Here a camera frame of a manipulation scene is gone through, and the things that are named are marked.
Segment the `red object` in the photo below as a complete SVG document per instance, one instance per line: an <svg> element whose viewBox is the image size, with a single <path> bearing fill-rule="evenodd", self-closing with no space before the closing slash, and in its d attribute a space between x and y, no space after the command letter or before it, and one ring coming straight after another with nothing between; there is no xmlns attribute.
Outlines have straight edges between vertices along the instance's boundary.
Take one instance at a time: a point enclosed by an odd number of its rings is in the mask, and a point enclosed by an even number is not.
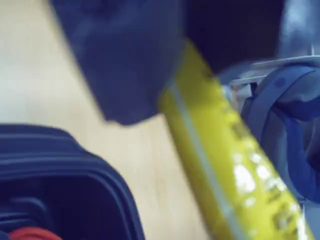
<svg viewBox="0 0 320 240"><path fill-rule="evenodd" d="M62 240L53 232L39 227L22 227L9 233L11 240Z"/></svg>

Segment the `blue bag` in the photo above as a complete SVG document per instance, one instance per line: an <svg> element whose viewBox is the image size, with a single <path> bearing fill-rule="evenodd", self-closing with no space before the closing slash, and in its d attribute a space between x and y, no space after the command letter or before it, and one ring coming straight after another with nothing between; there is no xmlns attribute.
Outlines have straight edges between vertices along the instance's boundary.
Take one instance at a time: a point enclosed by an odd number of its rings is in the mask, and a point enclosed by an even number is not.
<svg viewBox="0 0 320 240"><path fill-rule="evenodd" d="M244 102L241 115L320 238L320 68L275 70Z"/></svg>

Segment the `black case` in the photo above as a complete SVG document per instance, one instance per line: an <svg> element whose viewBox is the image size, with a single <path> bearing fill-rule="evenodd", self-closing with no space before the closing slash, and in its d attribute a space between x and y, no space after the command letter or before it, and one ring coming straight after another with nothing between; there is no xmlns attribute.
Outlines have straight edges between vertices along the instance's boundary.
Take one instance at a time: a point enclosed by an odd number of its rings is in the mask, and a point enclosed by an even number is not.
<svg viewBox="0 0 320 240"><path fill-rule="evenodd" d="M143 240L133 196L67 132L0 125L0 230L48 229L63 240Z"/></svg>

